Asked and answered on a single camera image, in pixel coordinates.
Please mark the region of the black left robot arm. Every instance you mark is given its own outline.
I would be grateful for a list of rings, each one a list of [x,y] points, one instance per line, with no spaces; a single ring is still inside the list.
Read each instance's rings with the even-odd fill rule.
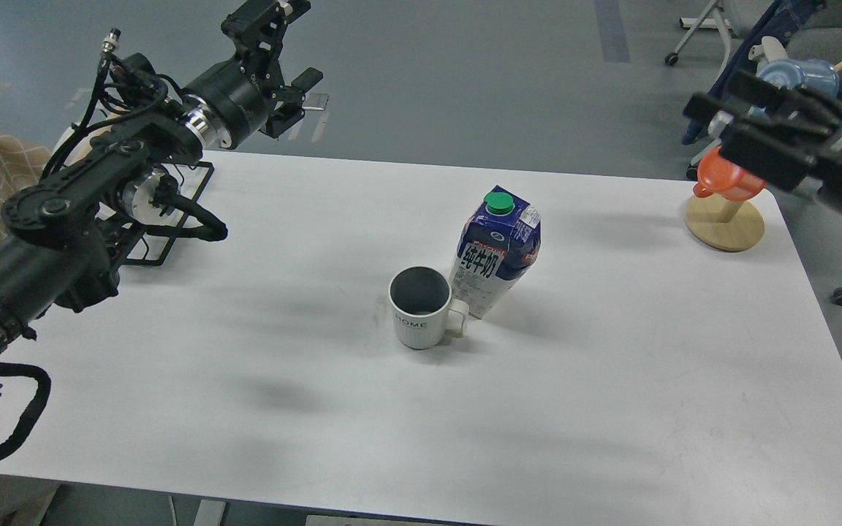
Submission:
[[[4,201],[0,243],[0,353],[53,304],[81,312],[119,293],[119,269],[143,236],[219,242],[227,227],[178,190],[166,168],[197,166],[204,150],[234,150],[254,132],[277,139],[306,113],[323,80],[307,69],[286,81],[288,27],[308,1],[247,1],[221,32],[235,50],[185,87],[104,38],[91,97],[38,182]],[[26,442],[49,400],[40,367],[0,362],[0,462]]]

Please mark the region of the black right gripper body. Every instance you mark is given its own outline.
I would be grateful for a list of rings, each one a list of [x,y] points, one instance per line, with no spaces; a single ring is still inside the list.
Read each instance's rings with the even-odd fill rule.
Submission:
[[[782,191],[818,180],[816,198],[842,214],[842,124],[726,123],[718,138],[721,156]]]

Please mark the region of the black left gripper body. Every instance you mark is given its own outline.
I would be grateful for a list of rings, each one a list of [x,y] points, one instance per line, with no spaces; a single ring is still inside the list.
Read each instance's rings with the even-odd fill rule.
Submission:
[[[275,90],[285,83],[274,50],[236,51],[184,88],[185,124],[205,147],[238,147],[254,132],[277,139],[295,124],[275,124]]]

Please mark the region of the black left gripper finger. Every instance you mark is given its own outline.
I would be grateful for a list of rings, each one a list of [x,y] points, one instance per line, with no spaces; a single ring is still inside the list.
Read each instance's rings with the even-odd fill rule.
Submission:
[[[310,1],[246,1],[221,23],[237,51],[274,50],[288,26],[311,9]]]
[[[282,85],[275,90],[275,100],[278,106],[275,110],[275,124],[295,124],[300,122],[306,114],[303,105],[308,92],[321,83],[324,73],[313,67],[308,67],[290,84]]]

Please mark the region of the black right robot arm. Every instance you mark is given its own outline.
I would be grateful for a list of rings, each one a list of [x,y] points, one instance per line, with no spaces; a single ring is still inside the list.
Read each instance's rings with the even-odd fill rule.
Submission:
[[[721,141],[721,157],[784,192],[805,178],[818,199],[842,214],[842,101],[812,87],[775,86],[739,71],[737,103],[692,94],[683,114]]]

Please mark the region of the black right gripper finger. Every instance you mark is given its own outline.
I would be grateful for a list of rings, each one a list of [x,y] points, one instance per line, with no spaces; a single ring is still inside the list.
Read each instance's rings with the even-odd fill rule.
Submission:
[[[737,99],[721,100],[709,93],[695,92],[685,104],[683,115],[705,129],[718,113],[729,114],[735,122],[750,123],[750,109],[750,104]]]
[[[842,101],[805,84],[774,85],[740,71],[732,77],[729,89],[748,106],[745,110],[729,110],[729,124],[773,121],[842,124]]]

